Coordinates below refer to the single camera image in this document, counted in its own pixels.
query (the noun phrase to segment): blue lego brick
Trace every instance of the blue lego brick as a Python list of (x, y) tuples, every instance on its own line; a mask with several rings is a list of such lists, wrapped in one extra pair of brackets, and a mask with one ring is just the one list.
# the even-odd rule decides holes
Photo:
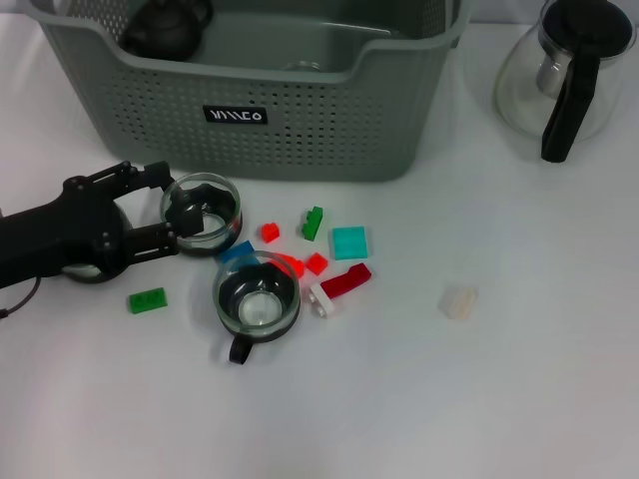
[(235, 259), (236, 257), (245, 256), (247, 254), (251, 254), (254, 252), (253, 245), (250, 241), (241, 242), (238, 245), (233, 246), (230, 249), (224, 251), (220, 256), (220, 261), (223, 263), (229, 262), (231, 259)]
[(332, 244), (337, 260), (366, 259), (368, 257), (366, 229), (364, 227), (334, 228), (332, 230)]

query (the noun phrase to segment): glass cup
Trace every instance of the glass cup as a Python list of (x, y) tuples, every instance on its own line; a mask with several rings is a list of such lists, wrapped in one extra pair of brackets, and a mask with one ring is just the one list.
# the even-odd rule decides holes
[(202, 211), (204, 230), (192, 237), (178, 238), (185, 253), (216, 255), (233, 245), (242, 231), (242, 204), (238, 189), (225, 177), (194, 173), (176, 180), (162, 195), (163, 222), (176, 223), (180, 214)]
[(275, 254), (254, 251), (224, 264), (213, 299), (222, 324), (234, 337), (229, 360), (244, 364), (253, 344), (284, 335), (300, 313), (300, 285), (293, 269)]

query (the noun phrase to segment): black cable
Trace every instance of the black cable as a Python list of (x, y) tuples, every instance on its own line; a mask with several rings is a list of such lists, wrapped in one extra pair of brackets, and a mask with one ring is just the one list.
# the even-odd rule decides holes
[(10, 307), (9, 309), (0, 309), (0, 319), (7, 317), (9, 314), (13, 314), (22, 306), (24, 306), (27, 302), (29, 302), (33, 298), (33, 296), (36, 295), (36, 292), (38, 292), (38, 288), (40, 287), (40, 282), (42, 282), (42, 278), (36, 277), (36, 282), (33, 284), (31, 291), (29, 291), (29, 294), (27, 294), (23, 300), (21, 300), (15, 306)]

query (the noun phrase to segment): teapot lid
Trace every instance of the teapot lid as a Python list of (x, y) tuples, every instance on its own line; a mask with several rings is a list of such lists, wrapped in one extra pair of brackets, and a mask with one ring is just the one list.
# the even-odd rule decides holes
[(616, 57), (634, 37), (628, 16), (607, 0), (556, 0), (541, 22), (552, 41), (572, 54), (587, 46), (599, 58)]

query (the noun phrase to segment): cup rim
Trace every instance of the cup rim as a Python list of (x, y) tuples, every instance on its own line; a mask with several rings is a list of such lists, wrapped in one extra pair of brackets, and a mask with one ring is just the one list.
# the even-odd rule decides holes
[(196, 182), (196, 181), (216, 183), (218, 185), (222, 185), (223, 187), (227, 188), (231, 192), (231, 195), (233, 195), (233, 199), (236, 201), (236, 208), (233, 211), (233, 215), (231, 216), (231, 219), (228, 222), (226, 222), (223, 227), (218, 228), (217, 230), (214, 230), (205, 235), (196, 235), (193, 237), (180, 238), (181, 241), (185, 241), (188, 244), (198, 244), (201, 242), (207, 242), (207, 241), (215, 240), (217, 238), (220, 238), (226, 235), (228, 231), (233, 227), (233, 225), (239, 220), (240, 216), (242, 215), (242, 201), (240, 199), (240, 192), (238, 192), (238, 189), (233, 184), (233, 182), (231, 182), (231, 180), (229, 180), (226, 177), (223, 177), (222, 175), (216, 175), (215, 173), (191, 173), (189, 175), (180, 177), (179, 179), (172, 182), (171, 185), (162, 194), (162, 199), (160, 200), (160, 218), (162, 219), (163, 222), (167, 220), (166, 210), (169, 207), (168, 202), (171, 200), (171, 194), (177, 188), (179, 188), (180, 185), (183, 185), (186, 182)]

